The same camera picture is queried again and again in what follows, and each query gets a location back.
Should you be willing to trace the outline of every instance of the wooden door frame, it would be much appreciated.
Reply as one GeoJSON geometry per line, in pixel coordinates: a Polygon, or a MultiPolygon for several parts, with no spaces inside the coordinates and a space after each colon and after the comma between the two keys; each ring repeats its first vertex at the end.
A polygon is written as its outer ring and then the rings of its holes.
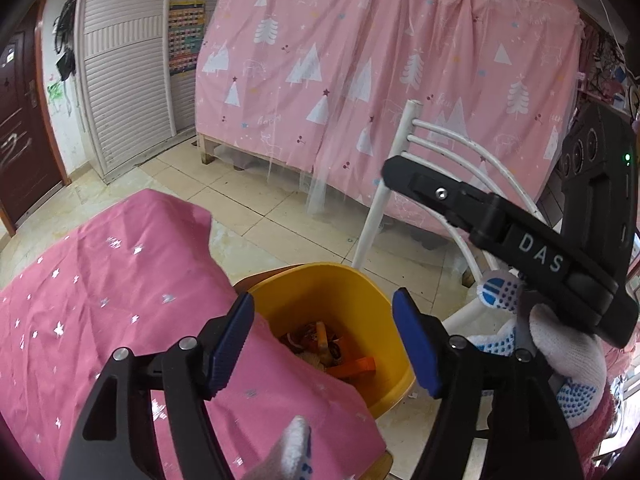
{"type": "MultiPolygon", "coordinates": [[[[56,167],[58,168],[58,173],[60,174],[62,184],[64,186],[68,186],[69,184],[71,184],[71,179],[66,173],[65,165],[62,162],[62,156],[60,155],[58,142],[56,141],[56,137],[53,133],[53,126],[51,125],[49,107],[47,106],[47,96],[44,93],[44,80],[42,73],[42,15],[44,13],[44,5],[46,2],[47,0],[38,0],[38,15],[36,17],[36,27],[33,34],[33,45],[36,58],[36,93],[38,95],[40,115],[42,116],[44,129],[47,133],[47,140],[49,142],[49,147],[51,148],[51,153],[53,154],[53,158],[56,161],[56,167]]],[[[2,220],[2,223],[4,224],[7,232],[9,233],[9,236],[13,237],[15,235],[15,225],[13,222],[11,222],[11,219],[4,209],[1,200],[0,219],[2,220]]]]}

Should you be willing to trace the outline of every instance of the blue rubber tip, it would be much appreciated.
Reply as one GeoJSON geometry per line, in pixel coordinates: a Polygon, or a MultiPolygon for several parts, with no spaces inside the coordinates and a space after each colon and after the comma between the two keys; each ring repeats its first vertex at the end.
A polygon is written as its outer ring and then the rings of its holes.
{"type": "Polygon", "coordinates": [[[392,309],[396,328],[409,356],[418,384],[431,397],[439,398],[442,381],[438,374],[438,355],[420,323],[420,313],[409,293],[399,289],[394,293],[392,309]]]}
{"type": "Polygon", "coordinates": [[[251,325],[254,323],[254,297],[245,294],[240,298],[241,303],[235,304],[228,314],[225,332],[211,355],[209,369],[209,391],[213,396],[226,388],[231,373],[244,346],[251,325]]]}

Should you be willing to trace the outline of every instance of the white wire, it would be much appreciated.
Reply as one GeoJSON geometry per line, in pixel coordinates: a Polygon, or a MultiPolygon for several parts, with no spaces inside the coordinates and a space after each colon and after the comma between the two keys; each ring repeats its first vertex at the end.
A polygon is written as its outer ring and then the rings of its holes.
{"type": "Polygon", "coordinates": [[[636,81],[636,76],[634,75],[633,72],[631,72],[631,70],[629,70],[626,67],[625,52],[624,52],[624,50],[622,50],[622,47],[618,43],[618,38],[616,37],[616,31],[613,29],[613,25],[611,25],[611,20],[609,19],[609,13],[607,12],[607,6],[604,4],[604,2],[602,0],[600,0],[600,4],[602,5],[602,10],[604,10],[604,15],[607,17],[607,23],[609,23],[609,28],[611,29],[611,33],[613,35],[613,41],[616,42],[616,45],[618,47],[618,52],[620,53],[620,56],[622,57],[622,63],[625,66],[625,71],[628,74],[631,75],[631,77],[633,78],[633,80],[635,82],[636,81]]]}

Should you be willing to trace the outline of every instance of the camera lens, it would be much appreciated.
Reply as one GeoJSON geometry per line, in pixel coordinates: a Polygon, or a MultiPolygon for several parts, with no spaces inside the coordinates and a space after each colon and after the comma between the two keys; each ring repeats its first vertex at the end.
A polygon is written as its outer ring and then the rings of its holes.
{"type": "Polygon", "coordinates": [[[574,146],[574,171],[580,173],[582,169],[582,161],[584,160],[584,148],[582,147],[582,141],[579,140],[574,146]]]}
{"type": "Polygon", "coordinates": [[[570,169],[571,169],[571,157],[567,153],[562,158],[562,173],[564,173],[564,176],[568,176],[569,175],[569,170],[570,169]]]}
{"type": "Polygon", "coordinates": [[[596,158],[597,153],[598,136],[596,135],[595,130],[592,128],[587,134],[587,156],[589,157],[589,160],[593,160],[594,158],[596,158]]]}

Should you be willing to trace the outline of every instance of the tiled floor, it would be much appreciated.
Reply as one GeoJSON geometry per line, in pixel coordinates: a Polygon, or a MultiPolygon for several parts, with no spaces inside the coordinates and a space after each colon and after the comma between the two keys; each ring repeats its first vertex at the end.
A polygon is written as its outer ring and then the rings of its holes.
{"type": "MultiPolygon", "coordinates": [[[[235,171],[221,160],[209,165],[191,141],[162,153],[106,186],[89,171],[60,190],[36,211],[0,253],[0,288],[66,232],[119,200],[145,187],[168,192],[211,211],[212,257],[235,283],[245,276],[289,264],[328,261],[349,265],[366,209],[353,202],[337,215],[310,216],[306,194],[287,186],[281,176],[235,171]]],[[[460,285],[465,269],[457,247],[446,243],[427,250],[398,230],[383,230],[369,251],[364,273],[389,297],[399,286],[409,289],[421,311],[444,319],[466,303],[460,285]]],[[[379,420],[394,454],[392,473],[409,478],[433,424],[438,403],[416,387],[379,420]]],[[[474,448],[474,478],[483,457],[474,448]]]]}

